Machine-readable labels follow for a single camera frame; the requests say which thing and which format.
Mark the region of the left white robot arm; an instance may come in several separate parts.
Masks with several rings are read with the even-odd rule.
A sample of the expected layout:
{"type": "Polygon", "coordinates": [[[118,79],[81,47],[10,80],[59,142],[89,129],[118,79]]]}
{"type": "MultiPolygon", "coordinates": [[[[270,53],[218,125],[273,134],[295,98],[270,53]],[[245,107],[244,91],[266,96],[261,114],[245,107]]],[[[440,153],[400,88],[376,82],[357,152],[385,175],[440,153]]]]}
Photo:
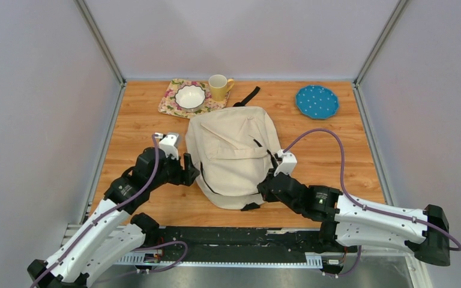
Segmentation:
{"type": "Polygon", "coordinates": [[[160,225],[136,210],[164,184],[191,186],[200,172],[191,155],[177,154],[174,146],[146,148],[134,166],[115,179],[95,211],[82,227],[46,260],[34,260],[27,268],[32,287],[91,287],[100,275],[132,251],[161,250],[160,225]]]}

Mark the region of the beige canvas backpack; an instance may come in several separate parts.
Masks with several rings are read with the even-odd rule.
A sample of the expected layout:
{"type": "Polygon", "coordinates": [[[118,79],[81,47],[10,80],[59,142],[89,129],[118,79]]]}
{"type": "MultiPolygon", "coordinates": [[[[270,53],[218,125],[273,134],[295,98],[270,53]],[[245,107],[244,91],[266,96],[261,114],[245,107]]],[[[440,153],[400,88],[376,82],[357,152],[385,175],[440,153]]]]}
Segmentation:
{"type": "Polygon", "coordinates": [[[280,141],[266,110],[250,106],[259,87],[232,107],[194,116],[185,134],[200,174],[196,183],[216,207],[249,211],[264,203],[257,186],[277,167],[280,141]]]}

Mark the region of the yellow ceramic mug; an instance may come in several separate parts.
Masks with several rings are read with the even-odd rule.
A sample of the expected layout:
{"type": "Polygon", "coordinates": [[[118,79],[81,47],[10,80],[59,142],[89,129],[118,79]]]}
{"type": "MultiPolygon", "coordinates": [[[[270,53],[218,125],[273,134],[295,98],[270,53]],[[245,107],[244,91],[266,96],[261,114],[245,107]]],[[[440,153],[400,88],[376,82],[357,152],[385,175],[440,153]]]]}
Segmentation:
{"type": "Polygon", "coordinates": [[[224,75],[215,74],[208,79],[211,98],[214,101],[224,101],[227,93],[233,88],[234,79],[228,79],[224,75]]]}

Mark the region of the floral square tray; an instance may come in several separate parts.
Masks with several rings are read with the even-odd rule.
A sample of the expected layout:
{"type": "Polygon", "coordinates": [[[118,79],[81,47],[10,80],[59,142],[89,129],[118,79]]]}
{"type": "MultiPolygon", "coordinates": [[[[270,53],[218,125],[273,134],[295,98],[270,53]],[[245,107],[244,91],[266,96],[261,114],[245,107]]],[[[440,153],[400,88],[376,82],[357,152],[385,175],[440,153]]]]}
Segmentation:
{"type": "Polygon", "coordinates": [[[185,79],[172,79],[167,87],[167,90],[162,97],[160,104],[158,105],[158,111],[171,116],[177,116],[180,118],[190,119],[194,116],[208,113],[216,110],[220,110],[226,107],[230,92],[227,93],[227,97],[224,101],[214,101],[211,98],[209,84],[195,81],[195,80],[185,80],[185,79]],[[183,86],[195,85],[200,86],[205,91],[206,99],[202,108],[195,112],[185,112],[183,111],[175,102],[174,96],[176,92],[183,86]]]}

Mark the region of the white bowl with dark rim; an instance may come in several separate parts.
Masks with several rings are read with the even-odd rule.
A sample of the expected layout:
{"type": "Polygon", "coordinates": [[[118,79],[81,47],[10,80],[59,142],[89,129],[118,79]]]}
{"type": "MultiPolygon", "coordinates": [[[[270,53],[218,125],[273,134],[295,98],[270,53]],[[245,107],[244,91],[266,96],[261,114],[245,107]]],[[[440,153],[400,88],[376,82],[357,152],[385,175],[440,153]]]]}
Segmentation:
{"type": "Polygon", "coordinates": [[[174,100],[185,112],[195,112],[202,108],[206,99],[205,91],[200,86],[188,85],[180,88],[174,100]]]}

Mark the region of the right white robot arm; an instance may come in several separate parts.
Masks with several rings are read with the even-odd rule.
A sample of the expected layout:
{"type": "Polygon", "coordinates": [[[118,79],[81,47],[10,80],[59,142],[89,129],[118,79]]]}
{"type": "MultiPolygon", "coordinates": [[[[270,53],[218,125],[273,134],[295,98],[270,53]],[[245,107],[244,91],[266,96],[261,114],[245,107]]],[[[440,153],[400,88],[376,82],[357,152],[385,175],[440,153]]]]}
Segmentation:
{"type": "Polygon", "coordinates": [[[440,206],[398,208],[323,185],[306,186],[279,173],[257,186],[267,202],[281,202],[296,214],[321,223],[318,243],[325,251],[337,247],[375,246],[412,252],[419,261],[449,266],[449,223],[440,206]]]}

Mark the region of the blue polka dot plate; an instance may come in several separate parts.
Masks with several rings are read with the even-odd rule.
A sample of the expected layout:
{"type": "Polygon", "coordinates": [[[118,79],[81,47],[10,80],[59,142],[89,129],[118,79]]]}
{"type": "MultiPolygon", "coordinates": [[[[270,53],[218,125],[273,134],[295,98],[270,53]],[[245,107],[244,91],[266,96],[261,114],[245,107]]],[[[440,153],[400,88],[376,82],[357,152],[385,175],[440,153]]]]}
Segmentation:
{"type": "Polygon", "coordinates": [[[311,119],[328,119],[334,116],[339,107],[337,95],[321,85],[308,85],[295,95],[298,110],[311,119]]]}

